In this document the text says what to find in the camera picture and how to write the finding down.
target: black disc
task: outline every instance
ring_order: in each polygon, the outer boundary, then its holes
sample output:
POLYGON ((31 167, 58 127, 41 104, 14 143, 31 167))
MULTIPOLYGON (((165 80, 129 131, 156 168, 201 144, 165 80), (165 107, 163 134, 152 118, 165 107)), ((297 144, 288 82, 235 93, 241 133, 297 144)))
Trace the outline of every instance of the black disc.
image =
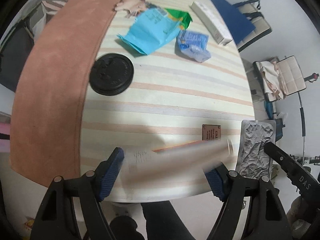
POLYGON ((98 94, 115 96, 130 86, 132 78, 132 62, 124 55, 110 53, 93 64, 89 82, 98 94))

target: silver screw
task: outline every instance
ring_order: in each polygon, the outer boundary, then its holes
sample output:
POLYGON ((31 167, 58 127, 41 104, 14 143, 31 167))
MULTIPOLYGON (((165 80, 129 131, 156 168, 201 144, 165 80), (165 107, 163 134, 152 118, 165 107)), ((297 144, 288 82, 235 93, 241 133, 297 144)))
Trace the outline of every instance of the silver screw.
POLYGON ((87 172, 85 173, 85 175, 86 175, 87 177, 92 177, 92 176, 94 175, 94 171, 87 171, 87 172))
POLYGON ((244 200, 244 201, 242 202, 242 207, 241 207, 241 209, 244 209, 244 208, 245 208, 245 206, 246 206, 246 204, 247 204, 247 201, 246 201, 246 200, 244 200))
POLYGON ((61 176, 57 176, 53 179, 54 182, 60 182, 62 180, 61 176))
POLYGON ((236 177, 236 176, 238 176, 238 173, 236 171, 229 171, 229 175, 231 177, 236 177))
POLYGON ((264 182, 268 182, 269 181, 269 178, 267 176, 262 176, 261 179, 264 181, 264 182))

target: black pants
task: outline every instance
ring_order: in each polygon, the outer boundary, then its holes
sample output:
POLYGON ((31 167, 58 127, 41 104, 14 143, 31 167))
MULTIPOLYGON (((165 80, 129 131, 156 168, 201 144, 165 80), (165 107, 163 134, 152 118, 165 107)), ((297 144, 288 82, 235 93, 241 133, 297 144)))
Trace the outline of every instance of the black pants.
MULTIPOLYGON (((141 203, 148 240, 195 240, 169 201, 141 203)), ((128 216, 113 219, 110 228, 117 240, 145 240, 128 216)))

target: brown leather label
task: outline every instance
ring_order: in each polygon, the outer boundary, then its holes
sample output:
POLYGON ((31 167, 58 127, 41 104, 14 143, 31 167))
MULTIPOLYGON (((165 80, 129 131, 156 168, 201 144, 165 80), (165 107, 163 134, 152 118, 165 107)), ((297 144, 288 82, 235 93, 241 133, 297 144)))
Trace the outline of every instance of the brown leather label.
POLYGON ((219 140, 221 139, 221 126, 214 124, 202 125, 202 140, 219 140))

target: light blue package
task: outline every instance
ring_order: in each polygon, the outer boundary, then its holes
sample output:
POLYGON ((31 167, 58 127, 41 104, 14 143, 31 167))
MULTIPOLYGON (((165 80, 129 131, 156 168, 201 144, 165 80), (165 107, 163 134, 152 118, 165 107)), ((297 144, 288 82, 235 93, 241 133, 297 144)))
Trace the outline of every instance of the light blue package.
POLYGON ((198 62, 204 62, 211 58, 210 52, 206 50, 208 39, 208 35, 184 30, 180 31, 177 42, 183 54, 198 62))
POLYGON ((149 55, 177 37, 179 24, 162 8, 151 8, 136 18, 126 36, 117 36, 141 54, 149 55))

